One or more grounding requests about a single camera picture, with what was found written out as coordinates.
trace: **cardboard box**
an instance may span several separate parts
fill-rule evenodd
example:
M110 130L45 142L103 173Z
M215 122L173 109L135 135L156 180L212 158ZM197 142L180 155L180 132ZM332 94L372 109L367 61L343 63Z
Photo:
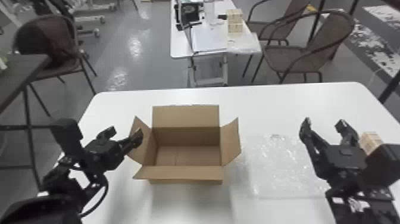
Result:
M150 183L221 184L241 152L238 119L220 127L217 105L153 107L152 128L135 117L131 134L137 128L143 143L128 156L142 167L133 178Z

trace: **cable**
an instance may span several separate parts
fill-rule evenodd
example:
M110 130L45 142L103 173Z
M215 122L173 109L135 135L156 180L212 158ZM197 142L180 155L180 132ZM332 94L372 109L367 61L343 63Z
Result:
M105 179L104 187L105 187L104 188L104 193L101 196L100 200L93 207L91 207L89 210L87 210L86 212L80 213L79 214L79 218L83 218L83 217L91 214L95 209L97 209L97 207L99 207L99 205L103 202L103 200L104 200L104 198L105 198L105 196L107 195L107 192L108 192L108 180L107 179Z

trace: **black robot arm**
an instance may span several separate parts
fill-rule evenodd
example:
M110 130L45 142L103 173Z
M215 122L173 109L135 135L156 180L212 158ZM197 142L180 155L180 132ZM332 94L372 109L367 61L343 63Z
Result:
M330 145L311 129L306 118L299 137L315 174L330 185L325 192L337 224L399 224L389 186L400 178L400 146L382 144L366 155L357 132L344 120L335 125L342 136Z
M80 144L82 133L72 119L55 122L51 132L64 156L43 179L40 191L47 195L13 204L0 224L80 224L80 219L94 211L107 194L108 181L104 173L116 169L124 156L140 146L143 140L140 129L123 140L110 140L116 131L109 127L83 148ZM70 170L83 172L89 184L81 187L75 178L69 177ZM104 193L100 200L82 212L101 188L104 188Z

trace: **bubble wrap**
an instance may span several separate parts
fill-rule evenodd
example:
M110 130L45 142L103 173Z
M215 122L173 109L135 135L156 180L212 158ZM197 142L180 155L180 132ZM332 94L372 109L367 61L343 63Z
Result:
M237 158L249 193L265 199L324 197L328 184L319 179L305 145L282 135L243 136Z

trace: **brown chair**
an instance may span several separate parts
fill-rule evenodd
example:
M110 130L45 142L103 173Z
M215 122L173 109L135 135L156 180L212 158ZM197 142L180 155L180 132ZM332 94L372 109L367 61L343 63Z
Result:
M288 23L285 26L280 27L277 29L274 33L274 35L271 35L271 32L275 30L275 28L288 21L290 18L300 16L304 10L306 9L308 3L310 3L310 0L292 0L289 4L289 6L286 9L285 14L283 17L280 17L274 21L271 22L264 22L264 21L252 21L251 17L253 15L254 9L267 2L269 0L261 0L260 2L257 2L256 4L253 5L253 7L250 10L249 17L247 19L247 26L249 27L250 31L257 33L258 40L260 41L277 41L279 45L281 45L281 42L285 42L286 45L289 45L288 41L288 36L295 27L297 21L294 21L292 23ZM245 70L243 72L242 77L245 77L247 69L249 68L250 62L253 58L253 55L250 56L249 60L247 61Z
M36 38L38 36L43 37L42 40L38 40L39 38ZM59 57L57 60L52 57L53 66L43 69L36 76L35 81L58 78L63 84L65 84L65 81L62 80L60 76L82 71L91 91L95 95L96 91L89 79L83 62L89 66L95 76L97 76L97 74L92 65L88 62L88 59L85 57L85 52L79 50L77 30L74 23L69 18L62 15L51 14L39 16L28 21L17 30L12 43L12 51L21 54L48 54L49 43L51 43L53 52L54 49L57 49L59 52L62 52L63 55L61 56L61 59ZM29 87L47 116L50 116L49 111L45 107L32 83L29 84Z
M305 48L298 46L267 46L262 51L262 60L265 58L268 65L276 72L279 83L282 84L289 73L301 73L304 75L304 82L307 82L307 73L317 73L319 81L322 82L322 73L319 69L329 60L330 56L336 52L340 44L351 34L354 29L354 19L344 11L325 10L313 12L292 18L285 23L281 23L272 31L270 36L279 29L280 26L293 23L305 17L317 14L328 14L317 34L311 39ZM260 65L257 66L251 82L257 75Z

